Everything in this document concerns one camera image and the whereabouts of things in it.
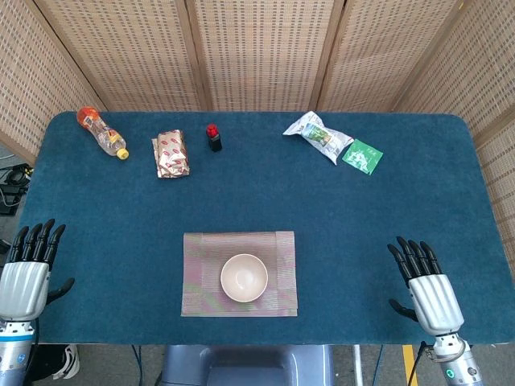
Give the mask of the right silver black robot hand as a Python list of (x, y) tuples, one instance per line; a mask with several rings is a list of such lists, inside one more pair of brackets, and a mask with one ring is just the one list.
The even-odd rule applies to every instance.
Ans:
[(464, 324), (453, 287), (439, 265), (435, 252), (426, 242), (405, 240), (399, 236), (398, 245), (388, 244), (409, 291), (414, 307), (402, 306), (389, 300), (393, 310), (422, 327), (429, 335), (444, 336), (458, 332)]

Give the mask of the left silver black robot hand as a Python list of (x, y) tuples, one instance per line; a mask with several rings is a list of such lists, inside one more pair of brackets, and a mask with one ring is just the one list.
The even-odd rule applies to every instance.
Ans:
[(10, 247), (0, 275), (0, 320), (30, 322), (44, 308), (63, 297), (75, 284), (68, 278), (58, 289), (50, 290), (50, 279), (61, 236), (66, 226), (45, 224), (22, 227)]

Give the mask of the grey woven placemat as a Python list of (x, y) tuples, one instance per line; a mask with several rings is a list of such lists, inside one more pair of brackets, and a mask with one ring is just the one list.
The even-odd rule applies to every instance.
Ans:
[[(220, 275), (230, 258), (245, 253), (262, 261), (268, 283), (258, 299), (237, 302), (223, 291)], [(292, 231), (183, 235), (183, 317), (295, 317), (297, 312)]]

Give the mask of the white bowl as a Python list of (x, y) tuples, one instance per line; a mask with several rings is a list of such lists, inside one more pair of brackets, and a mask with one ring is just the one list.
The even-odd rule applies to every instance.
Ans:
[(229, 258), (220, 272), (222, 290), (230, 299), (239, 303), (259, 299), (267, 288), (268, 279), (264, 263), (248, 253)]

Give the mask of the yellow floor tape line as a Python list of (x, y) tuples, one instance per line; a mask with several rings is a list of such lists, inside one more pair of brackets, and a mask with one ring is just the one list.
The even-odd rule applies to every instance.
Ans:
[(406, 374), (406, 385), (418, 386), (416, 372), (413, 372), (416, 354), (412, 345), (402, 345), (402, 358)]

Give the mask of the white table leg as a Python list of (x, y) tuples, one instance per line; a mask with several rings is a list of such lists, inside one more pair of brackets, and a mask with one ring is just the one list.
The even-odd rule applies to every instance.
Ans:
[(359, 344), (352, 346), (354, 386), (363, 386), (363, 372), (361, 362), (361, 347)]

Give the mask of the blue carpet table cover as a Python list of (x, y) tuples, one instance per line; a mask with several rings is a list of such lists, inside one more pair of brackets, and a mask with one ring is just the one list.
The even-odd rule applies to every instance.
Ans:
[[(45, 343), (415, 343), (410, 295), (387, 249), (428, 243), (470, 343), (515, 342), (515, 287), (465, 122), (445, 114), (323, 113), (383, 153), (371, 175), (282, 133), (297, 113), (123, 112), (104, 119), (130, 155), (107, 155), (73, 112), (46, 131), (21, 225), (66, 226), (41, 317)], [(215, 124), (222, 150), (206, 128)], [(181, 130), (190, 175), (157, 176), (151, 139)], [(184, 318), (183, 235), (292, 231), (293, 318)]]

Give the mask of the green sachet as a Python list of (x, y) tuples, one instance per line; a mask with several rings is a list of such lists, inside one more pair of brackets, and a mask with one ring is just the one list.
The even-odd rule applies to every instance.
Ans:
[(355, 139), (345, 152), (342, 160), (348, 165), (371, 175), (381, 161), (383, 153), (374, 147)]

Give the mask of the plastic bottle with yellow cap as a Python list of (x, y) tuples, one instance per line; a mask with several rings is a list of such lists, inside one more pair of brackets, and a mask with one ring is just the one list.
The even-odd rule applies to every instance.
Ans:
[(98, 145), (108, 155), (121, 160), (129, 157), (124, 138), (118, 131), (105, 123), (94, 107), (85, 106), (81, 108), (76, 114), (76, 119), (84, 129), (95, 137)]

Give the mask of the silver red snack packet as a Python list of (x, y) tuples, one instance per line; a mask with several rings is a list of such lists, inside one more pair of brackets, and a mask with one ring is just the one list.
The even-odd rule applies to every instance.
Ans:
[(151, 142), (157, 176), (160, 179), (177, 179), (190, 175), (187, 149), (181, 130), (159, 133)]

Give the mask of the blue-grey robot torso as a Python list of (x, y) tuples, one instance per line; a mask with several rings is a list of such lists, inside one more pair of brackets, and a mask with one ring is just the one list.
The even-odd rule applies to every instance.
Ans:
[(155, 386), (335, 386), (328, 345), (169, 345)]

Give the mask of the white green crumpled snack bag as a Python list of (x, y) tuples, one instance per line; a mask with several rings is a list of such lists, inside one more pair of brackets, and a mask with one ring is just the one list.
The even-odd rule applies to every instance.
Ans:
[(301, 136), (335, 166), (341, 152), (354, 141), (347, 134), (326, 127), (322, 119), (313, 111), (303, 114), (282, 134), (284, 136)]

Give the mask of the black bottle with red cap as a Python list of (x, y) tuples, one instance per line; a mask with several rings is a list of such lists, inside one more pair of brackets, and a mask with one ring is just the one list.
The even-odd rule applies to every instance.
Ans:
[(208, 136), (208, 144), (213, 152), (222, 150), (220, 133), (215, 124), (208, 124), (206, 128), (206, 134)]

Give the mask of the woven bamboo folding screen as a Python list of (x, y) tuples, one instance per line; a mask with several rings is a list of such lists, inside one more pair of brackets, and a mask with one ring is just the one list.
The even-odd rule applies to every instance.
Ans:
[(85, 105), (455, 114), (515, 279), (515, 0), (0, 0), (0, 146)]

